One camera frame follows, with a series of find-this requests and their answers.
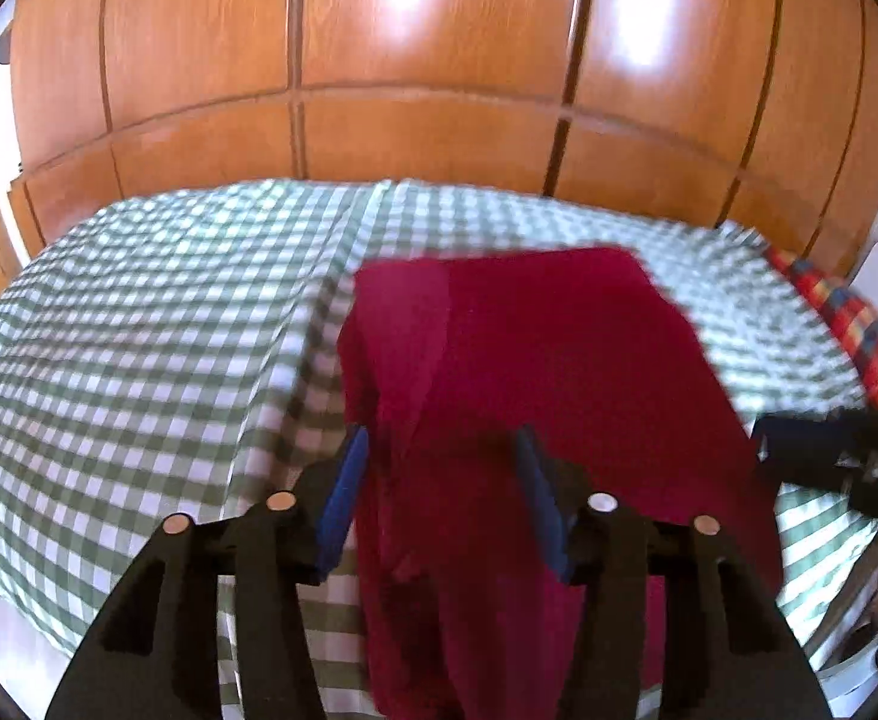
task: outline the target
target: bed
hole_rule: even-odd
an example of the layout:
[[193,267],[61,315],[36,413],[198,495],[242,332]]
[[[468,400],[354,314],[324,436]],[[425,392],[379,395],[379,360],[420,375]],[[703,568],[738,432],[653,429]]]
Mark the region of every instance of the bed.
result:
[[[260,180],[124,200],[0,297],[0,594],[68,656],[163,517],[234,517],[332,455],[344,429],[335,341],[362,262],[601,244],[636,252],[685,312],[747,428],[764,410],[864,402],[853,359],[786,277],[796,261],[735,223],[417,181]],[[877,523],[797,488],[781,490],[777,517],[778,600],[807,642]],[[300,589],[333,718],[376,714],[354,572],[347,541],[327,584]],[[226,717],[239,717],[230,590],[220,685]]]

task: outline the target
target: red fabric fold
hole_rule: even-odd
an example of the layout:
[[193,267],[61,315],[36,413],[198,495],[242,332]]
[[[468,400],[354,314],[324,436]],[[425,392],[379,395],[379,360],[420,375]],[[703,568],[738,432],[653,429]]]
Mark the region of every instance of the red fabric fold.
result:
[[[627,252],[372,263],[339,354],[347,418],[371,436],[359,584],[386,716],[554,716],[581,592],[539,557],[513,470],[522,424],[649,517],[717,517],[780,588],[776,490],[690,324]],[[656,683],[653,581],[648,600]]]

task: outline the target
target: bedsheet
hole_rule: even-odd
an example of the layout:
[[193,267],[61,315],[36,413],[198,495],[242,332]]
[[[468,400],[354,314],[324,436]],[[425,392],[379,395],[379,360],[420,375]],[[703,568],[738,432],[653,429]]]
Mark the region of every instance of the bedsheet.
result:
[[[693,228],[506,191],[246,182],[104,209],[0,297],[0,592],[70,654],[160,519],[240,514],[343,435],[335,341],[366,259],[618,244],[695,326],[743,423],[863,389],[829,329],[734,224]],[[876,525],[783,488],[786,586],[814,631]],[[347,541],[303,619],[330,716],[375,715]],[[240,716],[231,587],[217,635]]]

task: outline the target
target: red cloth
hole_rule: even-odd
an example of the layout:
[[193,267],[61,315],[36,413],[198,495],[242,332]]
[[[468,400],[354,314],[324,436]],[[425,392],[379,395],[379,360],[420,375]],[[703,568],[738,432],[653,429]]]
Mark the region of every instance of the red cloth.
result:
[[[386,716],[554,717],[582,596],[539,555],[513,470],[524,423],[649,517],[714,514],[781,586],[776,490],[690,324],[627,252],[364,266],[339,354],[347,416],[370,429],[359,584]],[[649,601],[655,683],[652,581]]]

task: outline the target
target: multicolored fabric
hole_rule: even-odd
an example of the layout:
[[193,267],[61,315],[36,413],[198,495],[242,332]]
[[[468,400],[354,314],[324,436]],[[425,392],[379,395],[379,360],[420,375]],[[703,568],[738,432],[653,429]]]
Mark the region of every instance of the multicolored fabric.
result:
[[[829,328],[735,225],[416,182],[270,180],[126,200],[0,297],[0,591],[71,653],[163,517],[232,517],[332,456],[335,342],[364,260],[604,244],[636,252],[682,308],[746,425],[764,410],[863,401]],[[795,488],[777,517],[780,601],[805,640],[876,527],[838,496]],[[354,570],[347,541],[330,580],[300,591],[338,720],[375,716]],[[226,583],[220,608],[222,697],[238,717]]]
[[869,404],[878,408],[878,312],[841,279],[809,261],[768,247],[766,259],[799,290],[855,363]]

